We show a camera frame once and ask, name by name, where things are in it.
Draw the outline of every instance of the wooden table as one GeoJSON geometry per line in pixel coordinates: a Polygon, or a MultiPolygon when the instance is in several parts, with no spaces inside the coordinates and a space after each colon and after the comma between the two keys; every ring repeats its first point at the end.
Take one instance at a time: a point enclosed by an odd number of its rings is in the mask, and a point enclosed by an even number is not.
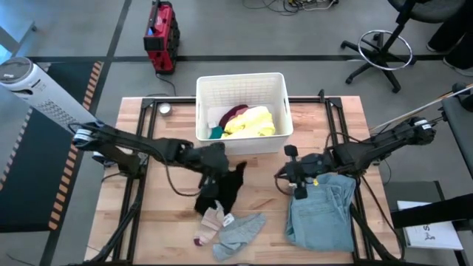
{"type": "MultiPolygon", "coordinates": [[[[359,97],[341,97],[350,135],[358,139],[369,137],[367,122],[359,97]]],[[[116,127],[135,133],[140,113],[141,98],[124,98],[116,127]]],[[[323,104],[292,103],[294,133],[287,143],[299,148],[299,155],[322,152],[329,133],[323,104]]],[[[195,106],[174,104],[170,117],[157,116],[154,138],[173,137],[193,141],[195,137],[195,106]]],[[[341,264],[353,261],[351,253],[319,253],[289,244],[283,235],[287,217],[288,197],[274,186],[273,175],[287,162],[283,150],[278,154],[232,156],[232,167],[247,160],[245,184],[239,190],[232,213],[247,216],[263,212],[267,222],[257,238],[226,264],[341,264]]],[[[115,173],[109,169],[106,174],[115,173]]],[[[170,168],[174,185],[182,192],[197,191],[199,174],[181,168],[170,168]]],[[[372,166],[365,175],[386,214],[389,213],[383,184],[378,168],[372,166]]],[[[89,238],[85,259],[97,254],[118,226],[123,191],[126,180],[113,177],[102,184],[97,210],[89,238]]],[[[380,211],[364,185],[361,185],[368,224],[376,236],[395,256],[399,249],[395,235],[383,220],[380,211]]],[[[193,236],[200,223],[200,215],[193,210],[195,198],[177,196],[170,188],[162,164],[151,159],[140,217],[134,264],[216,264],[212,245],[197,247],[193,236]]],[[[358,226],[355,232],[360,257],[366,257],[358,226]]]]}

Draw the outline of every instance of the paper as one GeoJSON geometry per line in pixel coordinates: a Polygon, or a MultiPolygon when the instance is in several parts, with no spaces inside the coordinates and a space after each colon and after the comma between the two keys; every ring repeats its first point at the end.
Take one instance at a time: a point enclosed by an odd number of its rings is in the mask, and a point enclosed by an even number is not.
{"type": "MultiPolygon", "coordinates": [[[[430,204],[429,202],[398,201],[399,210],[430,204]]],[[[404,228],[407,246],[410,248],[440,248],[462,250],[460,239],[452,222],[437,222],[404,228]]]]}

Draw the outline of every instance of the gray floor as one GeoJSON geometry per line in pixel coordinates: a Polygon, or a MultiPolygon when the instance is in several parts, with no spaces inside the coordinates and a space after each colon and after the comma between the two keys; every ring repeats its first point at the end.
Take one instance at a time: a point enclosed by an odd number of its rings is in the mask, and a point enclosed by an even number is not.
{"type": "MultiPolygon", "coordinates": [[[[179,54],[353,54],[338,48],[342,40],[356,41],[368,30],[392,30],[395,26],[397,13],[387,1],[340,2],[339,6],[326,12],[284,17],[269,10],[246,10],[237,0],[173,0],[181,30],[179,54]]],[[[255,0],[247,0],[247,3],[260,5],[255,0]]],[[[21,55],[103,56],[109,48],[122,6],[123,0],[0,0],[0,14],[8,10],[36,21],[39,31],[28,37],[21,55]]],[[[141,38],[149,7],[150,1],[132,1],[115,55],[145,55],[141,38]]],[[[425,44],[437,27],[410,21],[402,36],[416,54],[431,54],[425,49],[425,44]]],[[[401,48],[395,51],[404,53],[401,48]]],[[[394,95],[386,78],[374,69],[355,79],[353,84],[346,85],[345,78],[359,65],[361,62],[344,61],[180,62],[169,80],[176,85],[178,95],[193,95],[196,79],[203,75],[281,72],[290,95],[314,95],[320,89],[325,89],[329,95],[360,95],[370,126],[433,100],[455,82],[473,82],[472,78],[458,75],[440,61],[420,61],[396,72],[403,90],[394,95]]],[[[172,90],[167,83],[154,77],[150,63],[113,63],[97,116],[113,125],[122,97],[160,92],[171,94],[172,90]]],[[[7,125],[0,128],[0,165],[7,160],[27,108],[20,100],[0,90],[0,123],[7,125]]],[[[434,118],[439,113],[436,108],[431,108],[422,115],[434,118]]],[[[392,168],[392,182],[440,180],[447,198],[473,191],[472,179],[446,124],[439,125],[432,145],[406,147],[395,152],[388,162],[392,168]]],[[[54,265],[80,262],[84,257],[102,172],[98,164],[85,156],[54,265]]],[[[381,173],[386,179],[388,171],[384,164],[381,173]]],[[[46,233],[0,234],[0,265],[20,265],[9,260],[7,253],[37,265],[46,238],[46,233]]],[[[470,262],[473,262],[472,234],[462,233],[461,239],[470,255],[470,262]]],[[[411,262],[456,265],[450,251],[408,250],[407,255],[411,262]]]]}

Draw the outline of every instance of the red portable power station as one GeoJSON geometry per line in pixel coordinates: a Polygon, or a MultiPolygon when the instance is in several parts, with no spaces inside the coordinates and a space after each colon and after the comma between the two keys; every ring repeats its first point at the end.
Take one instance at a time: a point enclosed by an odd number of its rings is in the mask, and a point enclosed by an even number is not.
{"type": "Polygon", "coordinates": [[[153,2],[143,40],[156,75],[174,73],[179,38],[180,31],[172,4],[168,1],[153,2]]]}

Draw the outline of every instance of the blue jeans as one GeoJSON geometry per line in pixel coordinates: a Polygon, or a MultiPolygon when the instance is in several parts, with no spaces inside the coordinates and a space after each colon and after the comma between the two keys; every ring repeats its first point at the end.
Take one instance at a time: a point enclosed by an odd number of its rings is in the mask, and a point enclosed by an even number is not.
{"type": "Polygon", "coordinates": [[[285,235],[299,247],[317,251],[353,251],[350,203],[356,182],[323,174],[307,184],[307,198],[289,202],[285,235]]]}

